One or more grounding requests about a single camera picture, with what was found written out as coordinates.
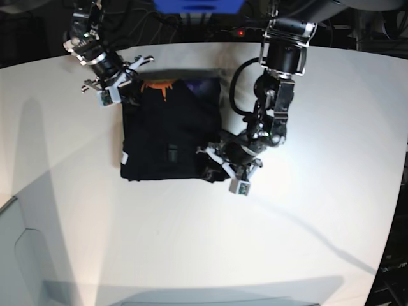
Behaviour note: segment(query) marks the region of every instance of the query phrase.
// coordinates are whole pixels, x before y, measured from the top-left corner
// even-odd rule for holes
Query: black t-shirt
[[[140,106],[122,105],[123,178],[202,178],[211,160],[206,154],[197,154],[197,148],[218,142],[221,130],[219,81],[211,83],[200,93],[199,85],[183,80],[145,82]],[[224,175],[220,177],[207,179],[224,179]]]

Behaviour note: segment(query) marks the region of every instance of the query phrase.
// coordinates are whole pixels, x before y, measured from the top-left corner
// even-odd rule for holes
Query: white tabletop
[[[123,54],[153,55],[147,70],[222,68],[228,79],[258,51],[199,43]],[[261,72],[244,71],[240,107],[252,108]],[[407,61],[311,47],[295,78],[288,140],[262,155],[247,198],[229,193],[229,182],[121,179],[120,106],[100,108],[92,91],[80,93],[92,73],[73,57],[0,77],[10,194],[47,243],[38,252],[52,260],[41,263],[50,288],[72,305],[364,305],[400,187]],[[227,103],[222,114],[230,131],[245,127]]]

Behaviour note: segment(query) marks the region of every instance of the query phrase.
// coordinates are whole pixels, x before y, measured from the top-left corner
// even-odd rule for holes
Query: blue object
[[[165,14],[223,13],[236,14],[245,0],[154,0],[156,9]]]

